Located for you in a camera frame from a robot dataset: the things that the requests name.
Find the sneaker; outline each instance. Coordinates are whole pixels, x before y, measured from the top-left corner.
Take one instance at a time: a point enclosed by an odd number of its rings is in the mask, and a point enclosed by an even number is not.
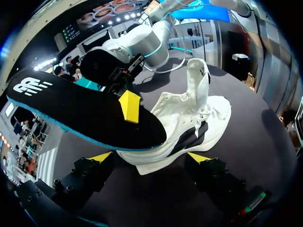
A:
[[[213,147],[223,135],[231,107],[224,97],[207,98],[209,81],[206,63],[201,59],[189,60],[187,92],[181,95],[163,92],[151,111],[164,126],[165,143],[145,152],[117,153],[144,175],[168,166],[184,153]]]

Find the food image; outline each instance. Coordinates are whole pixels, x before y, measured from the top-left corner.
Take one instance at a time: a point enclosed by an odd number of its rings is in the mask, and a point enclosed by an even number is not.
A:
[[[101,6],[98,6],[98,7],[94,8],[93,11],[96,12],[96,11],[98,11],[99,9],[102,9],[102,8],[104,8],[104,7],[106,7],[106,6],[109,6],[109,2],[108,2],[108,3],[105,3],[105,4],[101,5]]]
[[[135,4],[130,4],[130,5],[123,4],[123,5],[115,7],[114,11],[115,11],[115,13],[129,12],[129,11],[133,10],[135,8],[135,6],[136,6]]]
[[[102,23],[102,22],[104,22],[106,20],[109,20],[109,19],[111,19],[111,18],[113,18],[115,16],[116,16],[115,14],[108,14],[105,17],[103,17],[101,20],[99,20],[99,23]]]
[[[114,0],[114,1],[111,2],[111,5],[116,6],[116,5],[126,3],[126,2],[128,2],[128,0]]]
[[[81,21],[82,21],[82,22],[90,21],[90,20],[92,20],[92,17],[93,17],[93,13],[84,14],[84,15],[81,17]]]
[[[113,11],[113,8],[111,8],[111,7],[102,8],[101,10],[99,10],[95,13],[94,18],[97,19],[97,18],[103,17],[103,16],[111,13],[112,11]]]

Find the dark gray tabletop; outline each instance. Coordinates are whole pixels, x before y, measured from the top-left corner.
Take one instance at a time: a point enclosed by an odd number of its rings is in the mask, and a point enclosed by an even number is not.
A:
[[[182,60],[181,52],[171,52],[166,67],[175,67]],[[213,66],[209,66],[209,95],[226,97],[232,106],[232,116],[219,142],[206,157],[219,157],[248,188],[260,185],[273,193],[277,202],[286,193],[296,168],[296,154],[291,140],[267,104],[242,82]],[[152,109],[163,91],[186,91],[186,67],[154,75],[144,71],[135,80],[145,108]],[[102,127],[102,120],[96,119]],[[68,174],[73,162],[81,157],[93,157],[108,150],[78,136],[64,133],[58,148],[54,179]],[[105,220],[111,227],[214,227],[221,226],[223,214],[205,193],[200,193],[184,171],[184,155],[170,166],[140,176],[134,166],[118,155],[116,167],[100,193],[94,193],[82,217]]]

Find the poster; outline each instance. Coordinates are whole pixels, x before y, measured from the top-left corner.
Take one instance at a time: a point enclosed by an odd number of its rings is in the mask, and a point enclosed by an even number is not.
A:
[[[110,19],[115,19],[118,15],[125,15],[135,10],[143,8],[147,0],[114,0],[100,5],[91,10],[79,19],[77,24],[80,31],[85,31],[95,25],[102,24]]]

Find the new balance logo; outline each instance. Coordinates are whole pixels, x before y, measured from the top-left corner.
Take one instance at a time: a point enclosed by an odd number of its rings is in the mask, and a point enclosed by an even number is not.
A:
[[[40,80],[27,77],[20,84],[15,85],[13,89],[19,93],[25,92],[24,94],[27,96],[32,96],[32,94],[37,94],[37,91],[42,91],[41,88],[48,88],[46,85],[51,86],[53,84],[48,82],[40,84]]]

